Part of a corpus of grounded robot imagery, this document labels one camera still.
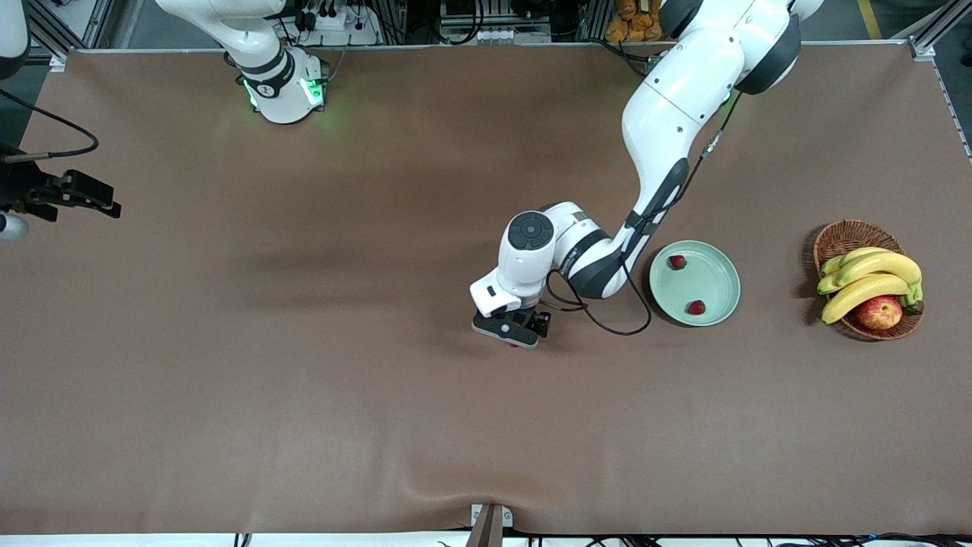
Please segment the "brown table cloth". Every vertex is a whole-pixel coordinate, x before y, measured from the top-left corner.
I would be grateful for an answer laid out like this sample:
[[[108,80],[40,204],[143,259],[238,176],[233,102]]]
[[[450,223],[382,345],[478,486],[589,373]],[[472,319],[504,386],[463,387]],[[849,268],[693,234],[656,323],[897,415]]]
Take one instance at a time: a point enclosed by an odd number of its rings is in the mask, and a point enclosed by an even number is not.
[[[597,46],[353,51],[277,127],[219,53],[74,53],[42,107],[115,186],[0,244],[0,534],[452,529],[972,534],[972,163],[934,65],[805,46],[743,98],[647,245],[711,243],[740,304],[537,349],[471,329],[510,218],[636,199],[639,79]],[[923,274],[901,340],[822,322],[817,232]]]

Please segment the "light green plate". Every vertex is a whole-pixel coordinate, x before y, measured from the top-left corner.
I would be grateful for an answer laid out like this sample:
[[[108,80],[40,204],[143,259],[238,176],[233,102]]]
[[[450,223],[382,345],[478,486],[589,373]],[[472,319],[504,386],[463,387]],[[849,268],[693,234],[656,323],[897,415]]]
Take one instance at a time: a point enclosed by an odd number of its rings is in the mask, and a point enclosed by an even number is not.
[[[687,258],[685,269],[671,269],[667,257],[674,254]],[[661,311],[688,327],[709,327],[726,320],[742,297],[740,276],[732,260],[699,240],[680,240],[663,247],[652,261],[647,284]],[[704,315],[685,311],[696,300],[707,305]]]

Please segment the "red yellow apple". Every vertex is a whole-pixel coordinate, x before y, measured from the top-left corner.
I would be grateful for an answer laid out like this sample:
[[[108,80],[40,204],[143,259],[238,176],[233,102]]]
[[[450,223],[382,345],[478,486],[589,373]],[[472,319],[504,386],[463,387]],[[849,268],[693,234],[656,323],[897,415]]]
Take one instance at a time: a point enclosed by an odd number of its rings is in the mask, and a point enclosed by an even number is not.
[[[854,317],[858,324],[872,331],[888,331],[899,325],[904,309],[896,296],[877,296],[855,308]]]

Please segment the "small greenish yellow banana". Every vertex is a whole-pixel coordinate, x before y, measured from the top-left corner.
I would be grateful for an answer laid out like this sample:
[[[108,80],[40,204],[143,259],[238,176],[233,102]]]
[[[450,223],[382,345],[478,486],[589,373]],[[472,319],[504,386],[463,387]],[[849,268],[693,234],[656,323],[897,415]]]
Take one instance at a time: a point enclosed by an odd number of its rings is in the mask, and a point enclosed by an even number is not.
[[[822,273],[822,277],[832,276],[832,274],[836,274],[838,270],[846,266],[846,264],[850,263],[854,259],[858,259],[869,254],[884,252],[889,252],[889,250],[882,247],[860,247],[854,251],[848,252],[847,254],[828,259],[822,265],[820,273]]]

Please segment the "white connector strip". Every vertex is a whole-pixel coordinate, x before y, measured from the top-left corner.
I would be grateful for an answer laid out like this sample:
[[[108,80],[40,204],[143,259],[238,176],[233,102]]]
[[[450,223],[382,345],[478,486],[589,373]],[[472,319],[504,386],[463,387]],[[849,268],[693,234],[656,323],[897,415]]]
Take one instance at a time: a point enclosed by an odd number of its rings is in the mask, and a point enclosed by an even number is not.
[[[552,43],[554,37],[550,34],[547,24],[483,24],[480,29],[472,22],[458,22],[457,24],[445,24],[440,22],[438,32],[451,43],[465,40],[473,31],[472,45],[482,46],[505,46],[505,45],[524,45],[524,44],[545,44]]]

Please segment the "brown wicker basket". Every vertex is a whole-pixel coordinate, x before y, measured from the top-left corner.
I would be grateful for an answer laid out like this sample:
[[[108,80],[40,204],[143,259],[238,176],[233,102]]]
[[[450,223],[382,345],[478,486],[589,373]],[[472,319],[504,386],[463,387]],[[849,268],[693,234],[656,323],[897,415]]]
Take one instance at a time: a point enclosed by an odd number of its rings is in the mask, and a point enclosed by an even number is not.
[[[823,278],[820,270],[828,259],[847,254],[860,247],[882,247],[891,252],[908,256],[899,242],[893,236],[890,236],[885,229],[862,220],[840,220],[821,228],[813,240],[811,247],[812,263],[819,279],[822,280]],[[835,294],[831,293],[823,295],[823,297],[828,302]],[[921,284],[909,287],[907,294],[897,296],[897,298],[899,298],[904,309],[904,316],[899,325],[888,331],[872,331],[860,326],[854,317],[855,309],[833,324],[841,326],[844,331],[853,332],[857,338],[862,340],[901,340],[906,338],[906,336],[917,331],[921,319],[923,319],[924,301]]]

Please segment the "aluminium frame profile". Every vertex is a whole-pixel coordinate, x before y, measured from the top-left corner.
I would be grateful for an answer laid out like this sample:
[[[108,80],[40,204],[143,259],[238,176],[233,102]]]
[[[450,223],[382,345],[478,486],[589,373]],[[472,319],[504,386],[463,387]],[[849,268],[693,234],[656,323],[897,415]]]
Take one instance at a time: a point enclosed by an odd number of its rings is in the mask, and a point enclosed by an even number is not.
[[[110,29],[118,0],[27,0],[27,19],[36,48],[51,55],[49,66],[62,71],[73,51],[96,49]]]
[[[937,42],[969,14],[972,14],[972,0],[947,0],[942,7],[912,25],[904,36],[908,40],[913,58],[934,58],[934,46]]]

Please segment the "pile of orange buns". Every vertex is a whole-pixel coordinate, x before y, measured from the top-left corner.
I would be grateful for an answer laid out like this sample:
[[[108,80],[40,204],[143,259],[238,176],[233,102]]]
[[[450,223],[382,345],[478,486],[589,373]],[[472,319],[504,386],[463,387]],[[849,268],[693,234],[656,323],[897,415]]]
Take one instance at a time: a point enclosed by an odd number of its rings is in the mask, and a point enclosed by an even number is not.
[[[660,42],[667,38],[660,24],[663,0],[612,0],[612,12],[605,27],[609,43]]]

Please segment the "white power strip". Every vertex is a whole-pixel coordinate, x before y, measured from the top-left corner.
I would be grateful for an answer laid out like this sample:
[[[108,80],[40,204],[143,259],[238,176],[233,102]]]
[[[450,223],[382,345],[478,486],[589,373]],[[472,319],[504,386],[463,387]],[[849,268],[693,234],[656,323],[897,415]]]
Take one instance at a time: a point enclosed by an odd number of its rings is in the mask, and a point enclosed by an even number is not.
[[[302,46],[373,46],[384,37],[377,14],[353,0],[295,0],[287,32]]]

